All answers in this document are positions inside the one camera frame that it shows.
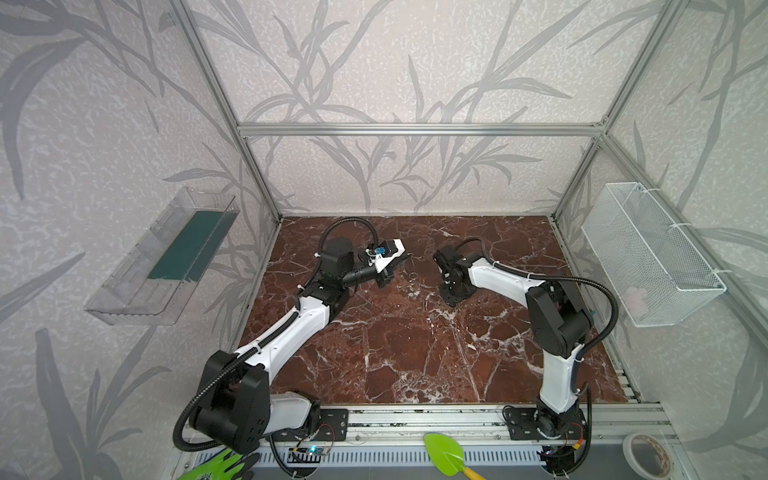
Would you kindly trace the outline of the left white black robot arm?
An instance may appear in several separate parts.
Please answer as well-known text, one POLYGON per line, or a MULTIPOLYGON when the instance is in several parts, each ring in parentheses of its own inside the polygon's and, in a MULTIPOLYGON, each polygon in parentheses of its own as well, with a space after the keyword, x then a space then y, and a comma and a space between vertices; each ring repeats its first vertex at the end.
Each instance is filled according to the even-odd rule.
POLYGON ((399 239, 358 252, 348 238, 322 247, 309 282, 291 309, 255 340, 207 360, 197 393, 173 430, 182 451, 223 445, 238 454, 282 432, 312 435, 320 425, 317 399, 297 392, 274 394, 271 384, 294 354, 341 312, 352 291, 369 281, 384 287, 408 254, 399 239))

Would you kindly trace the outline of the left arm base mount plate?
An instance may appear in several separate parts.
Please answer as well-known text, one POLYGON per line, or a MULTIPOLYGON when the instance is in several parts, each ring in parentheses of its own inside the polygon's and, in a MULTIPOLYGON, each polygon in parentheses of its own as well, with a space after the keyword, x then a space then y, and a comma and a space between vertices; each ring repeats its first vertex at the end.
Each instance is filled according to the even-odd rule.
POLYGON ((345 408, 326 408, 310 414, 302 426, 276 433, 280 442, 299 441, 309 437, 312 441, 339 442, 347 437, 350 411, 345 408))

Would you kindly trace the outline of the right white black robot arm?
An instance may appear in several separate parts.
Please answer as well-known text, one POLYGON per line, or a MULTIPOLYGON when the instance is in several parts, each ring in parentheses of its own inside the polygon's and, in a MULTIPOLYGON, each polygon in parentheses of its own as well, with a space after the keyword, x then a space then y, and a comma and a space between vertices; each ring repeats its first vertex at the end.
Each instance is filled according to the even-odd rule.
POLYGON ((483 254, 463 255, 450 246, 437 250, 433 259, 442 275, 441 297, 449 306, 486 289, 527 308, 534 340, 543 350, 543 381, 535 412, 525 416, 509 407, 505 420, 535 429, 545 438, 557 439, 565 434, 579 420, 574 382, 578 364, 592 347, 586 338, 593 320, 576 285, 609 291, 590 279, 521 271, 493 262, 483 254))

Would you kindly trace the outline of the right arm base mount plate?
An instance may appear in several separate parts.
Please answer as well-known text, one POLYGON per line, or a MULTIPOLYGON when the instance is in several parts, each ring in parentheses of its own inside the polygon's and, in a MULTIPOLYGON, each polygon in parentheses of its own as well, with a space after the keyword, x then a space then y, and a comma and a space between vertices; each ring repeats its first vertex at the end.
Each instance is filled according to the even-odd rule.
POLYGON ((581 440, 587 420, 578 405, 563 413, 546 406, 514 407, 506 405, 502 418, 511 440, 581 440))

